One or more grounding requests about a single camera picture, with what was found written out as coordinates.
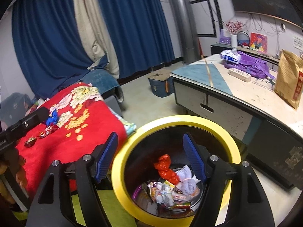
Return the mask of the left hand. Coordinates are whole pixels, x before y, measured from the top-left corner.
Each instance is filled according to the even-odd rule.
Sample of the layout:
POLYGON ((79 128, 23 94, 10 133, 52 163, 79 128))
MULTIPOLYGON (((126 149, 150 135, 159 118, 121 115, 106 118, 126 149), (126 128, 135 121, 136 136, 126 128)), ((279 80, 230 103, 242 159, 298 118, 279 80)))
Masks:
POLYGON ((7 150, 1 154, 1 160, 4 160, 9 165, 8 169, 1 175, 1 180, 20 209, 25 212, 30 206, 30 201, 26 190, 16 181, 16 173, 20 169, 18 150, 16 148, 7 150))

